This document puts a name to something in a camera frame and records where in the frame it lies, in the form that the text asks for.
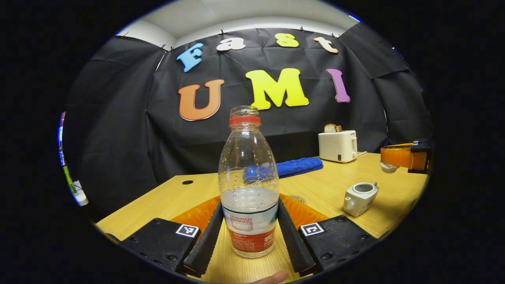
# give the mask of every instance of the yellow letter m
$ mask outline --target yellow letter m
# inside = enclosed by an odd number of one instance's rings
[[[276,82],[264,70],[249,71],[245,76],[251,79],[252,89],[254,91],[253,107],[259,110],[270,108],[270,102],[267,101],[265,94],[270,97],[273,103],[280,107],[284,100],[284,93],[287,93],[286,105],[290,107],[306,106],[309,104],[309,99],[304,96],[301,89],[300,79],[298,75],[300,71],[294,68],[282,69],[279,75],[279,80]]]

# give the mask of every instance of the finger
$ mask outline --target finger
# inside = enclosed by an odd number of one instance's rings
[[[263,279],[251,282],[249,284],[277,284],[286,280],[289,274],[286,271],[278,271],[272,276],[265,277]]]
[[[251,282],[249,284],[277,284],[277,283],[279,282],[277,282],[277,280],[274,277],[268,276],[263,279]]]
[[[287,271],[278,271],[276,274],[272,275],[272,277],[277,281],[275,283],[283,282],[284,280],[286,280],[288,276],[289,274],[287,273]]]

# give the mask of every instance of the white teapot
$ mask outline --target white teapot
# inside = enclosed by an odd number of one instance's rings
[[[360,216],[370,207],[378,192],[377,182],[356,183],[345,192],[344,211],[354,217]]]

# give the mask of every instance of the toast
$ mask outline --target toast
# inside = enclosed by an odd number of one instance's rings
[[[342,126],[328,123],[324,126],[324,133],[342,132]]]

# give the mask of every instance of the plastic bottle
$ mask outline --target plastic bottle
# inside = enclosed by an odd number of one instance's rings
[[[279,175],[260,132],[258,109],[236,107],[219,161],[219,190],[233,250],[242,257],[270,253],[274,245]]]

